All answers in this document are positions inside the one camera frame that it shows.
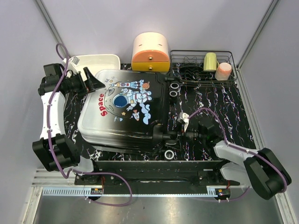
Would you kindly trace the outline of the black white space suitcase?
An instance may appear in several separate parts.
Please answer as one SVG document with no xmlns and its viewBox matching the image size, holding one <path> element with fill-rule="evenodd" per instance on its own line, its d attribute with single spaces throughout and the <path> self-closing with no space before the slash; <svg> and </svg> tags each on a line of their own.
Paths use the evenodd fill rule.
<svg viewBox="0 0 299 224">
<path fill-rule="evenodd" d="M 86 97 L 77 123 L 86 142 L 105 151 L 151 154 L 176 144 L 177 133 L 167 126 L 177 78 L 132 70 L 101 70 L 95 77 L 103 87 Z"/>
</svg>

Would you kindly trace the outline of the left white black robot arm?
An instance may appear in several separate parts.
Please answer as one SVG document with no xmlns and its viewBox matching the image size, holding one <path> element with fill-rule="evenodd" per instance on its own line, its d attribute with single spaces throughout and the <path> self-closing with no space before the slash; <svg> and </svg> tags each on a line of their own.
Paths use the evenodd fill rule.
<svg viewBox="0 0 299 224">
<path fill-rule="evenodd" d="M 40 139 L 32 144 L 33 151 L 47 171 L 60 171 L 68 178 L 69 174 L 64 172 L 67 168 L 85 175 L 85 180 L 95 185 L 100 181 L 101 173 L 94 169 L 90 159 L 80 155 L 75 143 L 67 137 L 64 106 L 68 93 L 87 95 L 105 85 L 87 67 L 83 68 L 85 77 L 80 72 L 67 77 L 67 67 L 59 63 L 47 64 L 43 68 L 45 77 L 38 88 L 43 103 L 43 128 Z"/>
</svg>

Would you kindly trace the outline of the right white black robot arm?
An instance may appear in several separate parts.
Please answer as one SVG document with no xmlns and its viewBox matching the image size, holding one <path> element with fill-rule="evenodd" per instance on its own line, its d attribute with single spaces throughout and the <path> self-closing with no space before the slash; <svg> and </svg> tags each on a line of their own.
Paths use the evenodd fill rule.
<svg viewBox="0 0 299 224">
<path fill-rule="evenodd" d="M 226 142 L 216 134 L 214 125 L 198 125 L 187 129 L 186 123 L 178 126 L 178 135 L 193 141 L 198 140 L 213 160 L 223 161 L 222 166 L 212 173 L 213 182 L 223 185 L 235 181 L 253 188 L 263 199 L 269 200 L 283 193 L 292 179 L 276 155 L 268 148 L 249 149 Z"/>
</svg>

